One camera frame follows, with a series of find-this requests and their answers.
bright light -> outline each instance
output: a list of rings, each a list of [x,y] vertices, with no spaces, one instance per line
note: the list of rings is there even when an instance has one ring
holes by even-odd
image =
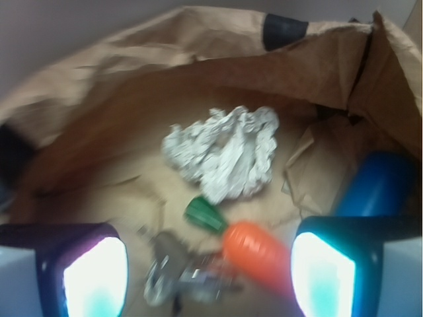
[[[295,239],[291,276],[304,315],[351,316],[356,264],[311,232]]]
[[[118,316],[128,284],[128,257],[118,238],[101,240],[63,273],[69,317]]]

blue cylinder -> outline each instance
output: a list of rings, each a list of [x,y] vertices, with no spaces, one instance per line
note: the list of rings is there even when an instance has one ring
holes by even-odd
[[[398,215],[415,180],[411,160],[395,153],[374,152],[364,160],[335,215]]]

white wall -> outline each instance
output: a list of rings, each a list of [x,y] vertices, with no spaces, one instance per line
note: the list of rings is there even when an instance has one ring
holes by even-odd
[[[108,34],[179,5],[256,9],[299,20],[371,21],[379,9],[403,27],[415,0],[0,0],[0,99],[19,81]]]

black tape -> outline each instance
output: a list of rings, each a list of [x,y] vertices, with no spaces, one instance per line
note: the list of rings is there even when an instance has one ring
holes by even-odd
[[[0,179],[13,187],[36,150],[7,125],[0,127]]]
[[[308,22],[269,14],[263,26],[264,48],[272,51],[294,43],[305,36],[308,26]]]

blue bottle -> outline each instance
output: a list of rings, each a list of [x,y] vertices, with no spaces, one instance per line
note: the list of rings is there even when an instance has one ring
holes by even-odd
[[[370,154],[358,170],[336,216],[398,215],[416,180],[408,158],[389,152]]]

